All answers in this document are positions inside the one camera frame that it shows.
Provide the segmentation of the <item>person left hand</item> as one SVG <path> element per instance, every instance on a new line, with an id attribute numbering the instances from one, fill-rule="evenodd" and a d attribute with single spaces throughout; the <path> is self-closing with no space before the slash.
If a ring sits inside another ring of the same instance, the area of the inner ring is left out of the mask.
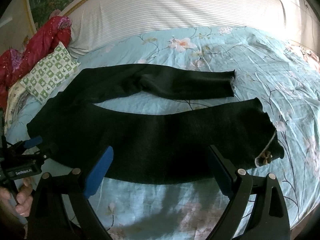
<path id="1" fill-rule="evenodd" d="M 30 177 L 23 179 L 23 184 L 16 194 L 15 206 L 11 205 L 11 193 L 8 189 L 1 187 L 1 218 L 8 220 L 9 222 L 19 223 L 20 217 L 28 217 L 30 215 L 31 205 L 33 197 L 31 195 L 33 191 L 32 179 Z"/>

